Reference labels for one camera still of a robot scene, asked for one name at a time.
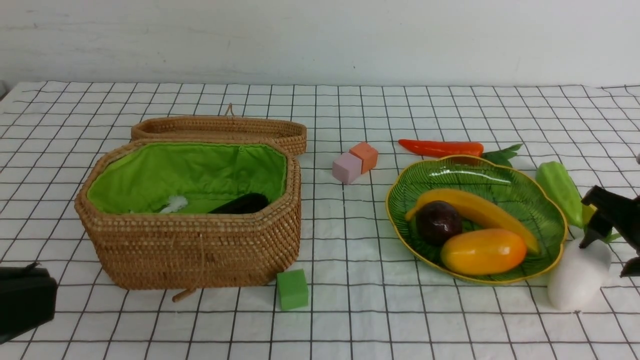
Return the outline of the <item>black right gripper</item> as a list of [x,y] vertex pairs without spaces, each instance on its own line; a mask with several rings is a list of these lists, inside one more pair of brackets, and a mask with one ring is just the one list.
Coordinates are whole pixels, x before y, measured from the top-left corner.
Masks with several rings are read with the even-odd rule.
[[[613,230],[628,245],[640,253],[640,196],[629,198],[600,186],[593,186],[582,198],[585,206],[594,205],[597,211],[586,225],[579,248],[585,249],[596,240],[605,242]],[[640,256],[626,262],[620,278],[640,276]]]

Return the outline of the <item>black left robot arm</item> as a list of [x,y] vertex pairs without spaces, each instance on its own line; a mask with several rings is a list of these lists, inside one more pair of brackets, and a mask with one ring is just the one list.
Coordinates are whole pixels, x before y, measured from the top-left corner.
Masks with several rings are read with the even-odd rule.
[[39,262],[0,268],[0,343],[52,321],[58,283]]

